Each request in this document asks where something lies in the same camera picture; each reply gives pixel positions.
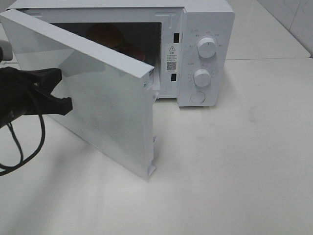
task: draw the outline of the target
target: timer knob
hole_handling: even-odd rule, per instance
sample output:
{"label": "timer knob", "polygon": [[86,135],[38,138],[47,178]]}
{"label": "timer knob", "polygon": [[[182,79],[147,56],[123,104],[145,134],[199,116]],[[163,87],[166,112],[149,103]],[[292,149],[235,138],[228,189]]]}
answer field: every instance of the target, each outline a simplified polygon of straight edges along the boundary
{"label": "timer knob", "polygon": [[206,87],[211,83],[211,74],[208,70],[197,70],[194,73],[195,85],[197,87]]}
{"label": "timer knob", "polygon": [[212,37],[202,38],[197,45],[198,53],[203,58],[210,58],[216,53],[217,42]]}

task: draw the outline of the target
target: warning label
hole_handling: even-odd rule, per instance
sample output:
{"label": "warning label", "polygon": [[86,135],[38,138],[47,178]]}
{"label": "warning label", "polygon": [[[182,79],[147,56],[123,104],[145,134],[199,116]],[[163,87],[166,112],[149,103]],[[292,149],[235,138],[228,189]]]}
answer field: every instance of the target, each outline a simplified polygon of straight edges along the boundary
{"label": "warning label", "polygon": [[179,45],[178,44],[166,44],[165,45],[166,55],[166,72],[177,72],[178,70],[178,58],[179,58]]}

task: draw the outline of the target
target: open microwave door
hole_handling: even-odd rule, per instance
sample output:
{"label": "open microwave door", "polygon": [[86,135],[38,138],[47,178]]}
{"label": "open microwave door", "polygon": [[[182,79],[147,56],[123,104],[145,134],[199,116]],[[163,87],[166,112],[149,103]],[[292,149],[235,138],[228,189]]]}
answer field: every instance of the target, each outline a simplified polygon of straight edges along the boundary
{"label": "open microwave door", "polygon": [[22,70],[62,70],[52,94],[71,97],[73,110],[52,117],[147,178],[154,170],[154,67],[17,10],[0,13],[0,21]]}

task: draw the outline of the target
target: tabletop surface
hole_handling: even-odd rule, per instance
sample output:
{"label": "tabletop surface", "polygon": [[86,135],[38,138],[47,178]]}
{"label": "tabletop surface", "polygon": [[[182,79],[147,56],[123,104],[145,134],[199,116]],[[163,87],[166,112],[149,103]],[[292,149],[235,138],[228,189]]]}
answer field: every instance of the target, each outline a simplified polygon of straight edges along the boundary
{"label": "tabletop surface", "polygon": [[[313,60],[232,60],[215,107],[154,104],[143,181],[45,117],[39,155],[0,178],[2,235],[313,233]],[[37,117],[13,122],[25,155]],[[17,161],[7,128],[1,162]]]}
{"label": "tabletop surface", "polygon": [[[4,7],[10,1],[14,0],[6,0],[0,11],[5,10]],[[228,1],[236,17],[227,60],[310,57],[301,44],[257,0]],[[0,39],[7,39],[2,25]],[[9,63],[16,62],[14,56]]]}

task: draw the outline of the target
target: electric cord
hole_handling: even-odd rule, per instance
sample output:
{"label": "electric cord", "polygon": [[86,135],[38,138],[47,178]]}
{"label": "electric cord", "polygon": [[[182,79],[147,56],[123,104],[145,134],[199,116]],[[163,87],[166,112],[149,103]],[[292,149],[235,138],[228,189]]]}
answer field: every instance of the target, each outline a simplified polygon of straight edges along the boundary
{"label": "electric cord", "polygon": [[15,166],[6,166],[6,165],[3,165],[3,164],[0,164],[0,168],[3,169],[3,171],[0,172],[0,176],[3,176],[3,175],[6,175],[8,173],[11,173],[12,171],[22,167],[23,165],[25,165],[26,163],[28,163],[30,160],[32,160],[41,150],[41,148],[43,147],[44,145],[44,142],[45,142],[45,122],[44,122],[44,118],[43,118],[43,115],[42,115],[42,112],[41,112],[41,109],[39,107],[39,104],[35,98],[35,96],[27,89],[23,86],[23,84],[21,84],[21,82],[19,82],[16,78],[13,77],[13,80],[21,87],[23,87],[23,89],[26,91],[26,93],[29,95],[29,97],[31,98],[32,100],[32,103],[36,109],[36,112],[38,113],[38,117],[39,117],[39,121],[40,121],[40,126],[41,126],[41,130],[42,130],[42,135],[41,135],[41,139],[40,139],[40,143],[37,147],[37,149],[26,159],[23,158],[23,152],[22,152],[22,147],[18,141],[18,139],[16,138],[16,135],[15,135],[15,132],[14,132],[14,129],[13,129],[13,126],[11,123],[9,123],[7,126],[12,134],[12,137],[15,141],[15,144],[17,145],[18,149],[19,149],[19,152],[20,152],[20,155],[21,155],[21,159],[20,159],[20,162],[15,165]]}

